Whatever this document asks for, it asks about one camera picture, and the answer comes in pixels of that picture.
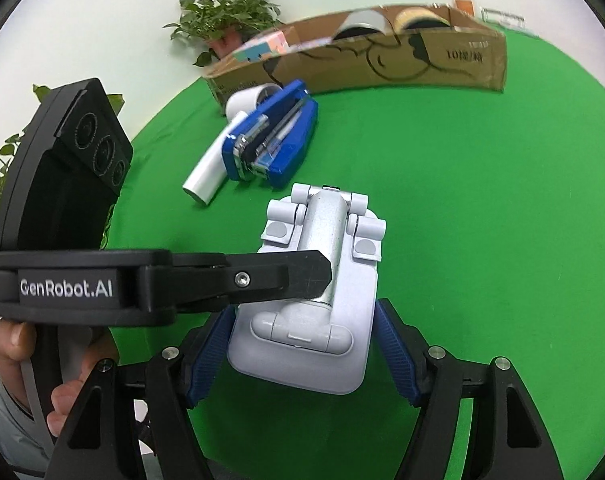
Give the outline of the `person's left hand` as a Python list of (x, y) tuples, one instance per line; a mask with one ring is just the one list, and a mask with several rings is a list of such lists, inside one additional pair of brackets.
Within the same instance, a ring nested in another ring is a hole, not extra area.
[(54, 336), (54, 344), (40, 344), (40, 336), (45, 334), (44, 328), (40, 330), (31, 323), (0, 318), (0, 379), (11, 398), (33, 412), (29, 397), (30, 377), (37, 377), (39, 373), (44, 373), (46, 378), (52, 377), (52, 410), (46, 416), (46, 423), (50, 434), (59, 437), (94, 366), (105, 359), (117, 363), (119, 352), (112, 333), (106, 330), (84, 349), (78, 374), (62, 382), (57, 368), (60, 364), (57, 336)]

